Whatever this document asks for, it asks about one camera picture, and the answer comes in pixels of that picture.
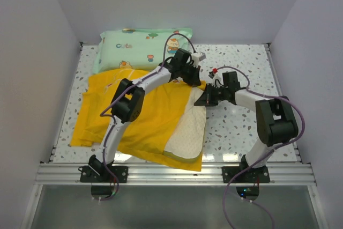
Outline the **yellow pillowcase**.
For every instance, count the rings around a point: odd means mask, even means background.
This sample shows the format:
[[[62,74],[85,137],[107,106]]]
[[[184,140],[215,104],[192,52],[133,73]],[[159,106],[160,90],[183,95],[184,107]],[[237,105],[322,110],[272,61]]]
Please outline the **yellow pillowcase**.
[[[110,122],[109,117],[100,117],[100,113],[111,103],[119,82],[123,78],[134,80],[146,74],[142,70],[115,69],[90,76],[70,145],[91,147],[100,143]],[[142,160],[199,172],[202,153],[193,163],[176,161],[163,155],[169,138],[184,114],[192,88],[204,91],[205,82],[201,82],[199,87],[190,87],[180,79],[175,79],[146,94],[141,114],[127,127],[118,150]]]

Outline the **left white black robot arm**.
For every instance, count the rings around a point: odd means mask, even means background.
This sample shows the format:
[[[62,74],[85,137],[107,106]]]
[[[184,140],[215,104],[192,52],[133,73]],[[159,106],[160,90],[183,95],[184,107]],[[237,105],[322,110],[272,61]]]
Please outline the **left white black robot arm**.
[[[202,52],[190,53],[179,49],[173,57],[163,59],[153,71],[135,80],[122,79],[113,96],[112,102],[101,116],[109,116],[110,124],[99,149],[89,158],[86,166],[81,166],[82,183],[123,183],[126,176],[120,175],[112,167],[115,154],[127,127],[138,118],[143,107],[144,97],[155,88],[174,79],[182,78],[189,86],[201,85],[199,62],[206,55]]]

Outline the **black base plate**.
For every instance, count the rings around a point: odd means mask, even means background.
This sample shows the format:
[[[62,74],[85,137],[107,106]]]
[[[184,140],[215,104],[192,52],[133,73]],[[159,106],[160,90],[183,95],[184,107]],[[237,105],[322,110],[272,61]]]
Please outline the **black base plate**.
[[[106,169],[104,169],[99,174],[92,170],[89,166],[81,166],[78,167],[78,171],[81,173],[80,182],[82,183],[110,183],[110,182],[118,182],[118,183],[126,183],[129,168],[127,166],[110,166],[109,173]]]
[[[241,169],[238,166],[223,166],[222,179],[224,183],[228,183]],[[233,183],[270,183],[269,170],[266,166],[260,168],[252,168],[245,173],[242,173],[233,180]]]

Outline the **aluminium mounting rail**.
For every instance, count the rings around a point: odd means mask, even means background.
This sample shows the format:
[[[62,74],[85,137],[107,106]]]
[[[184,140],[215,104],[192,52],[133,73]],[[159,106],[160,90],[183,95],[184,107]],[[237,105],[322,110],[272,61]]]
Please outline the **aluminium mounting rail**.
[[[41,164],[34,180],[40,185],[82,185],[82,164]],[[224,186],[222,167],[225,164],[206,162],[198,173],[152,163],[127,163],[128,176],[122,186]],[[315,186],[311,165],[299,162],[270,162],[267,164],[270,183],[267,186]]]

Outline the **green cartoon bear pillow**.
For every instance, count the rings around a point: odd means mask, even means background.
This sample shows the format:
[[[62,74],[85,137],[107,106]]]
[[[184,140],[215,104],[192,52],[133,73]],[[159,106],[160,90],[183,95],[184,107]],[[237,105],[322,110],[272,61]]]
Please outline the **green cartoon bear pillow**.
[[[192,35],[190,28],[105,31],[100,34],[93,73],[118,68],[151,71],[179,48],[187,50]]]

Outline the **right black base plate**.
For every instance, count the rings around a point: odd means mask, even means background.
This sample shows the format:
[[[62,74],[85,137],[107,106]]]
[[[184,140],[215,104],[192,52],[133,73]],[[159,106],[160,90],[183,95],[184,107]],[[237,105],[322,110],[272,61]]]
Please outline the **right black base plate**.
[[[223,166],[222,179],[224,183],[228,183],[241,169],[238,166]],[[245,173],[242,173],[233,180],[233,183],[270,183],[269,170],[266,166],[260,168],[252,168]]]

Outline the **cream yellow-edged pillow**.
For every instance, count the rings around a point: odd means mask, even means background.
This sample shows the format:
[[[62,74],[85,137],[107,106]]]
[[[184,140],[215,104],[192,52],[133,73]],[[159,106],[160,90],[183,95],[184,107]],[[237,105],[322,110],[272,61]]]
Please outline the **cream yellow-edged pillow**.
[[[195,106],[195,102],[202,93],[203,91],[198,88],[191,89],[184,114],[164,148],[164,156],[184,163],[193,163],[200,157],[203,149],[206,107]]]

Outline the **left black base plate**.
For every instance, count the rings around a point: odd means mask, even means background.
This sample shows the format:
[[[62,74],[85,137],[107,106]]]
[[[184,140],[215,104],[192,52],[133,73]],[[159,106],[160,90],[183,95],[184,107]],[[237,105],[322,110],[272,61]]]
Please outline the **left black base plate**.
[[[110,166],[109,173],[106,169],[104,169],[99,174],[92,170],[89,166],[81,166],[78,167],[78,171],[81,173],[80,182],[82,183],[110,183],[110,182],[118,182],[118,183],[126,183],[129,168],[127,166]]]

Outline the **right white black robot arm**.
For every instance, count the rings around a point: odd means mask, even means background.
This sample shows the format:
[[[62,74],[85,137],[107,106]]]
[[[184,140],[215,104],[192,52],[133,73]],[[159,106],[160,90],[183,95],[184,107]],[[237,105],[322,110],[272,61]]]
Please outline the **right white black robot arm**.
[[[211,73],[195,106],[214,107],[221,101],[244,107],[256,114],[258,139],[252,149],[242,156],[238,166],[222,167],[224,183],[269,183],[266,163],[278,147],[289,143],[299,134],[290,101],[286,97],[267,97],[252,93],[239,82],[237,72],[224,72],[222,81]]]

